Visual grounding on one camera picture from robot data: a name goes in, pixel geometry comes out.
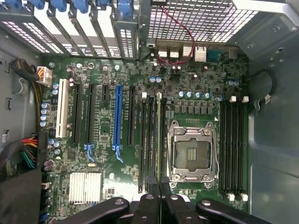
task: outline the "white connector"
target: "white connector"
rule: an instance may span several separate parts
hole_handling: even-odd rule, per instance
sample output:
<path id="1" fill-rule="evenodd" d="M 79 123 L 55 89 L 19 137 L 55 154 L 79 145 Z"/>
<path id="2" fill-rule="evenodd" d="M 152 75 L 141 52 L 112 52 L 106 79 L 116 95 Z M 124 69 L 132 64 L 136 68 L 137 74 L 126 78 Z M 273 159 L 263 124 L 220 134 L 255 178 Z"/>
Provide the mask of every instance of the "white connector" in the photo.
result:
<path id="1" fill-rule="evenodd" d="M 52 70 L 48 69 L 45 66 L 38 66 L 37 73 L 41 71 L 41 75 L 39 75 L 40 80 L 37 83 L 43 84 L 44 86 L 51 87 L 52 84 Z"/>
<path id="2" fill-rule="evenodd" d="M 69 103 L 69 84 L 67 79 L 59 80 L 56 138 L 66 137 L 67 107 Z"/>

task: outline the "red cable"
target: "red cable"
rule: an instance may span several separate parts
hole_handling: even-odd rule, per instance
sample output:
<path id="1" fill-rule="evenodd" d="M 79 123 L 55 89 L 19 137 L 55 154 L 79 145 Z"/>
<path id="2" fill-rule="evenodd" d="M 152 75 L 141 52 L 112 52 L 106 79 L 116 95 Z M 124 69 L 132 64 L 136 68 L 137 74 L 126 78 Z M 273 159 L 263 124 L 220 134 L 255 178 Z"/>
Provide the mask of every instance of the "red cable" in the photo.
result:
<path id="1" fill-rule="evenodd" d="M 162 12 L 163 12 L 164 14 L 166 14 L 168 17 L 170 17 L 172 20 L 174 20 L 176 24 L 178 24 L 180 27 L 182 27 L 183 29 L 185 29 L 185 30 L 187 31 L 187 33 L 188 33 L 189 36 L 191 37 L 191 40 L 192 40 L 193 45 L 192 45 L 192 47 L 191 47 L 191 51 L 190 51 L 188 57 L 187 57 L 186 59 L 182 60 L 182 61 L 178 61 L 178 62 L 174 62 L 174 63 L 172 63 L 172 62 L 169 62 L 169 61 L 166 61 L 166 60 L 162 59 L 160 56 L 158 57 L 158 60 L 159 60 L 160 64 L 161 64 L 161 62 L 163 62 L 163 63 L 165 63 L 165 64 L 170 64 L 170 65 L 184 64 L 184 63 L 186 63 L 186 62 L 192 57 L 192 52 L 193 52 L 194 49 L 195 49 L 195 40 L 194 40 L 194 37 L 192 36 L 191 31 L 188 30 L 187 27 L 186 27 L 185 25 L 183 25 L 181 22 L 179 22 L 177 19 L 175 19 L 172 15 L 170 15 L 169 12 L 168 12 L 163 6 L 161 6 L 161 9 L 162 9 Z"/>

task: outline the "small connector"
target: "small connector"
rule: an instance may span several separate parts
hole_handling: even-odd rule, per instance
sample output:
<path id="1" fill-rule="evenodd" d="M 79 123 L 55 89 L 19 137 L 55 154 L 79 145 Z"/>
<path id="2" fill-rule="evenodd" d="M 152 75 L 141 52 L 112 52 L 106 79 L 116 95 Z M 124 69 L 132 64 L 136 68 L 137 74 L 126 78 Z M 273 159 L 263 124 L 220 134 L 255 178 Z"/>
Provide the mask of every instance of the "small connector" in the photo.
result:
<path id="1" fill-rule="evenodd" d="M 39 76 L 39 80 L 37 83 L 43 84 L 46 87 L 51 87 L 52 84 L 52 70 L 48 69 L 45 66 L 37 67 L 37 74 Z"/>

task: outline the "chipset heatsink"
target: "chipset heatsink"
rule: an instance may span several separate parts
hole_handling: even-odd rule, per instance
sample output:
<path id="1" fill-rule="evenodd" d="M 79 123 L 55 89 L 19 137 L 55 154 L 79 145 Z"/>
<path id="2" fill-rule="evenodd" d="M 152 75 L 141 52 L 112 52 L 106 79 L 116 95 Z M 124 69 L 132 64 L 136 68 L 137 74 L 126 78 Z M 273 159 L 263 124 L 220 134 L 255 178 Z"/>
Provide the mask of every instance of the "chipset heatsink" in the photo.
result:
<path id="1" fill-rule="evenodd" d="M 69 203 L 100 203 L 101 173 L 72 173 L 70 175 Z"/>

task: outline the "green circuit board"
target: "green circuit board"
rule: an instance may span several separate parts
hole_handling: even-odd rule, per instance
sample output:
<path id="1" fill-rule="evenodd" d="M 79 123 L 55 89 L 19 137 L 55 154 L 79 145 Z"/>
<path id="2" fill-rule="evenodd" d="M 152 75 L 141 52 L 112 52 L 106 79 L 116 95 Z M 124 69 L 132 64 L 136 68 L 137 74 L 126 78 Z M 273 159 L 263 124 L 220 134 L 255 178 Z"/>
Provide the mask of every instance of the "green circuit board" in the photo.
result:
<path id="1" fill-rule="evenodd" d="M 67 129 L 66 138 L 58 139 L 59 148 L 50 147 L 47 159 L 54 161 L 54 168 L 50 173 L 51 195 L 49 216 L 64 219 L 75 213 L 80 212 L 93 203 L 73 204 L 69 202 L 70 191 L 70 174 L 74 172 L 101 173 L 101 201 L 107 200 L 114 196 L 121 196 L 131 201 L 134 195 L 145 193 L 146 188 L 139 187 L 139 178 L 141 176 L 140 152 L 142 150 L 142 138 L 146 139 L 146 144 L 150 148 L 156 148 L 156 142 L 164 141 L 162 147 L 167 147 L 167 135 L 157 134 L 157 126 L 154 120 L 160 117 L 158 112 L 160 107 L 157 105 L 157 94 L 162 93 L 165 98 L 165 133 L 172 123 L 176 120 L 180 126 L 198 127 L 205 126 L 211 122 L 215 128 L 217 145 L 219 144 L 219 126 L 220 126 L 220 103 L 218 97 L 227 97 L 227 95 L 244 96 L 247 93 L 247 84 L 243 81 L 243 76 L 247 75 L 248 62 L 246 57 L 239 57 L 238 60 L 223 62 L 220 55 L 217 61 L 208 63 L 186 63 L 181 66 L 180 71 L 172 74 L 171 66 L 166 66 L 165 70 L 160 69 L 160 65 L 153 68 L 153 62 L 122 62 L 108 61 L 100 59 L 86 58 L 63 58 L 48 57 L 45 60 L 45 66 L 54 63 L 52 83 L 59 83 L 59 79 L 74 78 L 76 83 L 83 87 L 82 109 L 78 112 L 80 115 L 80 135 L 79 143 L 73 143 L 72 128 Z M 151 82 L 151 78 L 161 78 L 161 82 Z M 229 80 L 239 82 L 239 85 L 228 85 Z M 95 162 L 91 162 L 87 157 L 84 144 L 86 143 L 87 133 L 87 114 L 89 101 L 90 85 L 95 86 L 95 106 L 94 106 L 94 123 L 93 123 L 93 157 Z M 123 88 L 122 112 L 121 112 L 121 157 L 123 163 L 117 158 L 115 151 L 112 150 L 114 134 L 114 108 L 115 108 L 115 90 L 116 86 L 121 85 Z M 129 110 L 130 107 L 130 87 L 135 87 L 134 114 Z M 108 88 L 107 96 L 103 96 L 103 88 Z M 49 132 L 49 137 L 53 137 L 55 132 L 55 123 L 57 119 L 57 96 L 52 93 L 53 88 L 45 88 L 43 102 L 49 103 L 50 112 L 48 114 L 48 126 L 44 130 Z M 149 115 L 149 104 L 142 107 L 142 93 L 147 93 L 146 102 L 150 97 L 153 98 L 152 114 Z M 74 104 L 75 104 L 74 87 L 69 88 L 68 96 L 68 124 L 74 125 Z M 129 120 L 133 121 L 132 143 L 128 143 Z M 151 136 L 148 139 L 148 126 L 151 122 Z M 247 136 L 247 126 L 244 127 L 244 135 Z M 155 175 L 157 170 L 157 152 L 150 158 L 148 174 Z M 165 160 L 166 153 L 158 153 L 161 161 Z M 244 188 L 247 189 L 247 147 L 244 150 L 243 158 L 243 178 Z M 166 166 L 159 165 L 163 175 L 167 175 Z M 203 183 L 180 182 L 173 185 L 171 190 L 174 193 L 187 195 L 195 203 L 201 198 L 209 197 L 222 201 L 222 196 L 218 192 L 218 180 L 214 182 L 211 188 L 207 189 Z M 234 201 L 227 202 L 232 206 L 247 211 L 247 203 Z"/>

